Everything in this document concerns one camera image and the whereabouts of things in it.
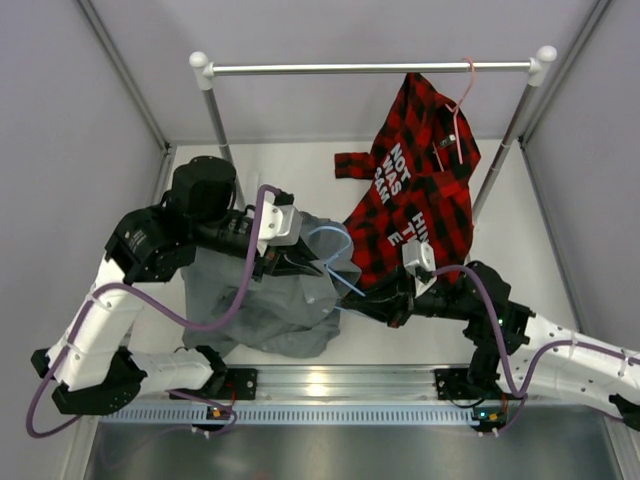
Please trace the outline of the grey button shirt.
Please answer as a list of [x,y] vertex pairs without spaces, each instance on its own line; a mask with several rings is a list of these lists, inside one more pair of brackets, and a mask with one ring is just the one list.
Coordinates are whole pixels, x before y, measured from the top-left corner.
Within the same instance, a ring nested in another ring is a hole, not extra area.
[[[319,258],[321,277],[264,276],[251,281],[239,311],[214,331],[186,329],[185,347],[209,346],[221,356],[239,345],[285,357],[315,358],[340,334],[341,313],[334,310],[336,292],[320,261],[320,248],[309,231],[326,223],[340,223],[302,214],[302,239]],[[209,326],[229,310],[244,272],[243,258],[200,249],[195,262],[181,270],[185,285],[186,318]]]

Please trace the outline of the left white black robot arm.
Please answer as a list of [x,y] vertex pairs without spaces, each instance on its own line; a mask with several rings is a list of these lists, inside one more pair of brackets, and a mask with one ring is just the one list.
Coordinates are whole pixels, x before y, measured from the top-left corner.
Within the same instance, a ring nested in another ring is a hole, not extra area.
[[241,262],[237,297],[264,276],[319,277],[318,258],[301,238],[293,196],[274,191],[235,208],[237,173],[221,158],[198,156],[178,167],[159,203],[126,214],[105,246],[83,305],[61,339],[33,353],[64,415],[104,416],[136,398],[182,391],[206,399],[223,393],[227,368],[211,347],[134,352],[123,343],[152,292],[195,262],[201,249]]

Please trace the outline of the blue wire hanger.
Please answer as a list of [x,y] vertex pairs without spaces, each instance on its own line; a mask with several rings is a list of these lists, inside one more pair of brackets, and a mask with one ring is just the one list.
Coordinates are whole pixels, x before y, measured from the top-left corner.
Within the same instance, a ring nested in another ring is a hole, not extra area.
[[309,231],[309,239],[320,248],[322,267],[336,292],[333,309],[340,313],[354,312],[345,304],[345,299],[355,296],[364,298],[366,294],[359,285],[362,269],[355,265],[354,242],[344,226],[326,223]]

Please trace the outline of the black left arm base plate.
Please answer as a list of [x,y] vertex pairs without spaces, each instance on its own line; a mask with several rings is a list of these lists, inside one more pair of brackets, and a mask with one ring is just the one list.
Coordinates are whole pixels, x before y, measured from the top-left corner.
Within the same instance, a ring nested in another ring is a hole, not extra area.
[[258,386],[258,370],[255,368],[229,368],[222,386],[215,394],[216,400],[253,401]]

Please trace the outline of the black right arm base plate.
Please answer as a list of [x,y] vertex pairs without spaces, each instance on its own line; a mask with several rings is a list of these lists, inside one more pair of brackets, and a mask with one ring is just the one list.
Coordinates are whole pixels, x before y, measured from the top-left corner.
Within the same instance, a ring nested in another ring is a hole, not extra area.
[[502,396],[495,384],[472,379],[468,367],[439,368],[434,376],[440,400],[499,400]]

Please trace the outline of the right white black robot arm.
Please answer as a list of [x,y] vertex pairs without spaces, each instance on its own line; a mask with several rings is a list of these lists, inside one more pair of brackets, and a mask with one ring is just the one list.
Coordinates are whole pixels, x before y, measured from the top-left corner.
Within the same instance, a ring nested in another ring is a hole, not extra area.
[[439,395],[451,400],[577,403],[639,428],[639,355],[554,323],[510,298],[496,270],[474,261],[436,270],[398,267],[366,289],[341,279],[339,306],[390,328],[410,317],[464,323],[474,351],[465,367],[439,372]]

